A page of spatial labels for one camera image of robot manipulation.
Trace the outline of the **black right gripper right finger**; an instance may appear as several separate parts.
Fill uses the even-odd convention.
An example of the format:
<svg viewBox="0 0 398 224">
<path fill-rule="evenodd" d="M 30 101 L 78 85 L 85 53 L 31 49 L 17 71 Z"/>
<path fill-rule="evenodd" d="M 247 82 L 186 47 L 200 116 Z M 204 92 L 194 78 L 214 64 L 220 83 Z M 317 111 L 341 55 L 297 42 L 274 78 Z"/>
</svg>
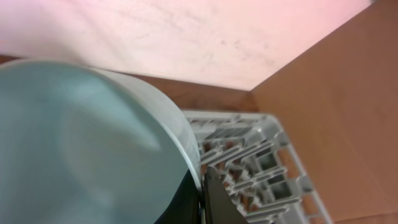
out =
<svg viewBox="0 0 398 224">
<path fill-rule="evenodd" d="M 208 167 L 205 172 L 203 193 L 207 224 L 248 224 L 232 203 L 220 176 L 212 167 Z"/>
</svg>

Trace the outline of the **light blue bowl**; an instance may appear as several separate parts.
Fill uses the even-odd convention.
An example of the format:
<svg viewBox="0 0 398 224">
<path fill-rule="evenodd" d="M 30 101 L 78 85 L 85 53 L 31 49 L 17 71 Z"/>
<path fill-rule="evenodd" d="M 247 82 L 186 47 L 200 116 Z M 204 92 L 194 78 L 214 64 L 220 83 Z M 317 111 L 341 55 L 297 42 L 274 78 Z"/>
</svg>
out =
<svg viewBox="0 0 398 224">
<path fill-rule="evenodd" d="M 195 135 L 156 87 L 62 62 L 1 66 L 2 223 L 154 223 L 200 190 Z"/>
</svg>

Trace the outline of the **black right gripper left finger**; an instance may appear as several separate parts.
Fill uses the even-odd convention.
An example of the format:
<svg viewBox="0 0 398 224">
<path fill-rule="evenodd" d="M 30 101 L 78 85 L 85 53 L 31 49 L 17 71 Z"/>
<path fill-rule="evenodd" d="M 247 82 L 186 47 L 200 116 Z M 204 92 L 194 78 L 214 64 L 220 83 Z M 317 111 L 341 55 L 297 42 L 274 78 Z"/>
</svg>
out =
<svg viewBox="0 0 398 224">
<path fill-rule="evenodd" d="M 155 224 L 199 224 L 200 196 L 188 170 L 172 201 Z"/>
</svg>

